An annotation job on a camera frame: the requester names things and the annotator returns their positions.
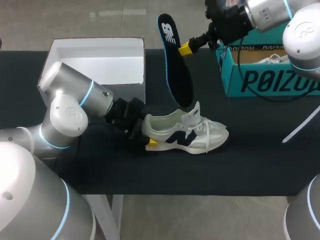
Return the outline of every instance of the cardboard box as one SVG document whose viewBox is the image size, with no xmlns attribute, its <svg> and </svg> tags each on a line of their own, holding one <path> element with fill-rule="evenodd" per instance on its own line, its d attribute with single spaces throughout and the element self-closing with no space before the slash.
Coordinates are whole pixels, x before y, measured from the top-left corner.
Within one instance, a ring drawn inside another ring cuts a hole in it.
<svg viewBox="0 0 320 240">
<path fill-rule="evenodd" d="M 114 93 L 115 99 L 130 101 L 136 97 L 146 101 L 145 44 L 142 38 L 55 39 L 40 79 L 56 61 L 103 85 Z"/>
<path fill-rule="evenodd" d="M 319 82 L 298 76 L 290 63 L 257 63 L 272 54 L 285 56 L 284 50 L 242 50 L 238 69 L 238 51 L 223 46 L 216 50 L 224 91 L 228 97 L 255 97 L 248 86 L 262 96 L 299 96 L 311 89 L 310 95 L 320 95 Z"/>
</svg>

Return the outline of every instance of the black insole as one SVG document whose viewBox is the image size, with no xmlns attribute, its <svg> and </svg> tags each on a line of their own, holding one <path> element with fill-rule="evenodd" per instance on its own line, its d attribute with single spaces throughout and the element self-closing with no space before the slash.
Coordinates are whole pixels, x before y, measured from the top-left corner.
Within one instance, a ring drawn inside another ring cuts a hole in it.
<svg viewBox="0 0 320 240">
<path fill-rule="evenodd" d="M 194 88 L 189 69 L 179 52 L 181 44 L 175 21 L 170 15 L 161 14 L 158 29 L 164 47 L 168 87 L 181 107 L 189 107 L 194 99 Z"/>
</svg>

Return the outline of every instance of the gray floor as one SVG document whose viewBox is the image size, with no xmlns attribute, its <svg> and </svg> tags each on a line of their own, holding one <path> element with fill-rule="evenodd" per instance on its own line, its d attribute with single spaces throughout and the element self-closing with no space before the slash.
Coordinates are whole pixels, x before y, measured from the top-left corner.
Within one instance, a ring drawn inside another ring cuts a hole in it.
<svg viewBox="0 0 320 240">
<path fill-rule="evenodd" d="M 174 18 L 181 42 L 208 28 L 204 0 L 0 0 L 3 50 L 49 50 L 53 39 L 144 37 L 161 48 L 156 19 Z M 285 197 L 124 198 L 123 240 L 284 240 Z"/>
</svg>

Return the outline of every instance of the new balance logo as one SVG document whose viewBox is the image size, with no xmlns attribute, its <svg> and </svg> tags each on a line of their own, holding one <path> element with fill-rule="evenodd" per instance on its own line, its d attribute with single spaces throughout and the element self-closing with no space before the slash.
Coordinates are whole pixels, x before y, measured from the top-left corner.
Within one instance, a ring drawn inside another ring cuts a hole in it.
<svg viewBox="0 0 320 240">
<path fill-rule="evenodd" d="M 172 31 L 172 27 L 169 23 L 162 23 L 162 30 L 165 34 L 165 40 L 169 43 L 176 44 L 176 40 L 174 39 L 174 32 Z"/>
<path fill-rule="evenodd" d="M 176 141 L 179 145 L 188 147 L 196 139 L 197 134 L 194 130 L 192 130 L 187 138 L 186 134 L 185 131 L 176 131 L 166 140 L 166 142 L 168 144 L 173 144 Z"/>
</svg>

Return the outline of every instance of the black tablecloth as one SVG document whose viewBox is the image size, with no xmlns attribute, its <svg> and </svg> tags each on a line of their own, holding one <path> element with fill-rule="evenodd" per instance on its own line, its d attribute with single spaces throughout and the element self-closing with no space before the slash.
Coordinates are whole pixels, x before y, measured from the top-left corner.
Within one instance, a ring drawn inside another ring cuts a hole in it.
<svg viewBox="0 0 320 240">
<path fill-rule="evenodd" d="M 46 107 L 37 89 L 47 52 L 0 52 L 0 127 L 33 126 Z M 88 127 L 77 158 L 75 143 L 56 172 L 81 194 L 296 195 L 320 173 L 320 114 L 289 143 L 282 140 L 320 104 L 320 97 L 272 103 L 224 94 L 215 54 L 203 49 L 186 59 L 201 114 L 228 126 L 228 145 L 190 155 L 144 152 L 103 124 Z M 165 80 L 164 52 L 146 51 L 146 110 L 177 108 Z"/>
</svg>

